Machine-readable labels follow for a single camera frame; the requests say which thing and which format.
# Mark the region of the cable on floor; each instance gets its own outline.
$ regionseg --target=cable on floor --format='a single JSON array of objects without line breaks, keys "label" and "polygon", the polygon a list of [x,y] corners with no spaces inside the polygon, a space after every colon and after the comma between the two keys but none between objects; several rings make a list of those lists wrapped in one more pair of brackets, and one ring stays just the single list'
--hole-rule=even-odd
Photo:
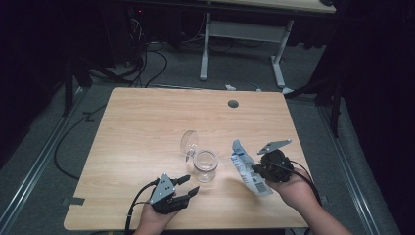
[{"label": "cable on floor", "polygon": [[68,176],[68,177],[70,177],[70,178],[72,178],[72,179],[75,179],[75,180],[79,180],[79,177],[78,176],[75,176],[75,175],[73,175],[73,174],[71,174],[71,173],[69,173],[69,172],[67,172],[67,171],[65,171],[61,166],[60,166],[60,164],[59,164],[59,161],[58,161],[58,151],[59,151],[59,148],[60,148],[60,146],[61,146],[61,144],[64,142],[64,140],[65,140],[65,138],[68,136],[68,134],[72,131],[72,130],[74,130],[81,122],[83,122],[83,121],[85,121],[85,120],[87,120],[87,119],[89,119],[92,115],[94,115],[94,114],[96,114],[97,112],[99,112],[100,110],[102,110],[103,108],[105,108],[107,106],[107,104],[106,105],[103,105],[103,106],[101,106],[100,108],[98,108],[97,110],[95,110],[94,112],[92,112],[92,113],[89,113],[86,117],[84,117],[84,118],[82,118],[81,120],[79,120],[79,121],[77,121],[73,126],[71,126],[70,127],[70,129],[68,129],[67,130],[67,132],[65,132],[65,134],[62,136],[62,138],[61,138],[61,140],[58,142],[58,145],[56,146],[56,149],[55,149],[55,152],[54,152],[54,163],[55,163],[55,166],[56,166],[56,168],[61,172],[61,173],[63,173],[64,175],[66,175],[66,176]]},{"label": "cable on floor", "polygon": [[165,55],[163,55],[162,53],[160,53],[160,52],[157,52],[157,51],[154,51],[153,53],[156,53],[156,54],[159,54],[160,56],[162,56],[163,58],[164,58],[164,61],[165,61],[165,63],[164,63],[164,67],[162,68],[162,70],[159,72],[159,73],[157,73],[155,76],[153,76],[147,83],[146,83],[146,86],[145,86],[145,88],[147,88],[147,87],[149,87],[149,85],[150,85],[150,83],[154,80],[154,79],[156,79],[160,74],[162,74],[164,71],[165,71],[165,69],[167,68],[167,58],[165,57]]}]

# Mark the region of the forearm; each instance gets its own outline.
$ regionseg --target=forearm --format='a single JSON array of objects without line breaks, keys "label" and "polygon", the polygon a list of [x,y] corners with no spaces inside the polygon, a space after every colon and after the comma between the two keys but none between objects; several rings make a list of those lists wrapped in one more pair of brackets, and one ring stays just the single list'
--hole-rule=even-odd
[{"label": "forearm", "polygon": [[351,234],[341,223],[319,205],[298,210],[315,235]]},{"label": "forearm", "polygon": [[159,235],[164,231],[164,226],[156,223],[139,224],[133,235]]}]

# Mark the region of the table top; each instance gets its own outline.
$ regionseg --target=table top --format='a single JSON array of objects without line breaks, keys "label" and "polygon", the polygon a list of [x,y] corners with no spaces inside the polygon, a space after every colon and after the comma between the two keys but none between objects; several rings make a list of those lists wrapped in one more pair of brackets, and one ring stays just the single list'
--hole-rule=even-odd
[{"label": "table top", "polygon": [[[230,108],[228,101],[239,103]],[[198,150],[214,151],[217,175],[209,183],[191,179],[177,186],[177,196],[200,186],[167,229],[237,229],[305,227],[302,217],[278,193],[255,196],[243,183],[230,157],[239,139],[247,153],[270,141],[292,139],[281,150],[308,168],[284,96],[277,92],[116,88],[106,107],[74,197],[68,230],[121,230],[138,191],[167,173],[170,178],[192,175],[180,141],[187,130],[199,135]],[[147,201],[151,189],[138,202]],[[131,228],[138,225],[142,206],[134,208]]]},{"label": "table top", "polygon": [[208,0],[211,2],[243,4],[249,6],[307,11],[316,13],[336,13],[334,6],[328,7],[320,0]]}]

